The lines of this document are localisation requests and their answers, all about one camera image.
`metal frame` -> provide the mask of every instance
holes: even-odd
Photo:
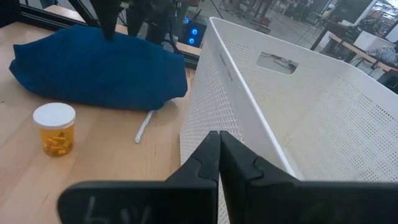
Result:
[[[19,0],[0,0],[0,27],[4,27],[13,22],[23,22],[52,31],[68,29],[75,24],[88,26],[84,22],[20,4]],[[196,69],[199,56],[187,52],[182,53],[185,67]]]

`white bottle cap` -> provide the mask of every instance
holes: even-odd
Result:
[[[67,128],[75,118],[75,109],[65,103],[47,103],[33,112],[33,120],[43,129]]]

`basket handle hole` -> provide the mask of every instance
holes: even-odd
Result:
[[[266,52],[261,52],[257,59],[257,66],[286,75],[293,74],[298,65],[297,62]]]

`blue cloth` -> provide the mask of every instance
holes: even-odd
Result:
[[[106,108],[157,110],[185,96],[183,56],[99,28],[73,26],[44,39],[14,45],[10,71],[37,95]]]

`pill bottle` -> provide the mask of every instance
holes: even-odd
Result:
[[[68,154],[73,147],[75,110],[65,103],[47,103],[33,112],[44,152],[53,157]]]

